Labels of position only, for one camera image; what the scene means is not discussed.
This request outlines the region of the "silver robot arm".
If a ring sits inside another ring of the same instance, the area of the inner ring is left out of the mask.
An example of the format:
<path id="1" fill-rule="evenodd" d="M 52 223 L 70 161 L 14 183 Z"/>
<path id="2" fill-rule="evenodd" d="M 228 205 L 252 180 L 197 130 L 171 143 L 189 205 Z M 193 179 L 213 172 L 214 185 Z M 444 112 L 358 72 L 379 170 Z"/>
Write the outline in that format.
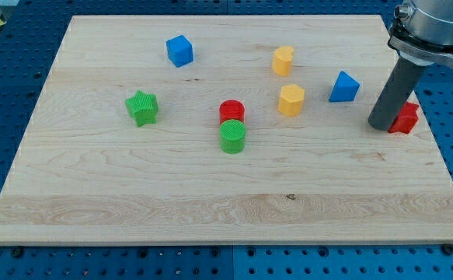
<path id="1" fill-rule="evenodd" d="M 418 65 L 453 68 L 453 0 L 408 0 L 394 9 L 389 46 Z"/>

